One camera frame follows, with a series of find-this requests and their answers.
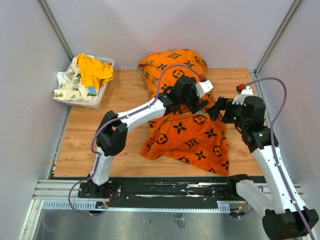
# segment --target wooden floor surface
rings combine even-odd
[[[234,98],[237,95],[236,85],[251,81],[249,70],[245,68],[209,69],[206,76],[213,83],[216,99],[219,96]],[[99,109],[72,107],[54,176],[87,176],[95,160],[95,155],[90,151],[91,141],[105,113],[110,110],[124,112],[148,100],[149,90],[142,70],[115,70],[114,79],[109,83]],[[263,175],[233,124],[228,124],[227,128],[230,175]],[[144,124],[128,135],[125,149],[113,162],[111,176],[215,175],[173,158],[143,158],[139,152],[150,132],[148,124]]]

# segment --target white wall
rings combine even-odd
[[[0,238],[16,240],[66,114],[53,90],[68,60],[35,0],[2,0],[0,33]]]
[[[136,68],[154,51],[188,48],[210,67],[254,69],[293,0],[47,0],[74,55]]]
[[[320,214],[320,1],[304,1],[264,66],[260,77],[282,79],[287,104],[276,122],[286,166],[294,182],[303,187],[310,208]],[[283,100],[276,82],[263,85],[271,115]],[[316,225],[320,236],[320,223]]]

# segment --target clear plastic basket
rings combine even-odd
[[[104,64],[111,64],[111,66],[113,67],[115,65],[115,61],[111,58],[106,58],[106,57],[99,57],[99,56],[95,56],[95,59],[99,60],[100,62],[104,63]],[[91,102],[84,102],[84,101],[59,101],[65,104],[68,104],[69,106],[73,106],[73,107],[81,107],[81,108],[90,108],[90,109],[98,109],[100,108],[100,105],[102,103],[102,99],[104,98],[107,86],[109,83],[106,83],[105,85],[103,85],[98,93],[98,97],[95,99],[95,101],[91,101]]]

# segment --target orange blanket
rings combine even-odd
[[[144,76],[150,90],[150,98],[157,93],[158,79],[162,71],[173,64],[185,64],[205,74],[206,62],[195,51],[189,49],[154,52],[139,62],[144,68]],[[163,75],[160,92],[169,92],[177,79],[183,75],[199,78],[190,69],[172,67]],[[210,108],[216,102],[213,93],[209,92],[203,100],[208,99]],[[159,156],[175,158],[205,171],[229,175],[228,141],[225,137],[226,125],[220,120],[211,121],[209,116],[190,114],[186,106],[177,112],[149,121],[151,135],[142,147],[140,154],[150,160]]]

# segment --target red wire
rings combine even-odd
[[[106,190],[106,192],[110,194],[110,199],[109,199],[109,206],[110,206],[112,200],[114,199],[114,192],[111,189]]]

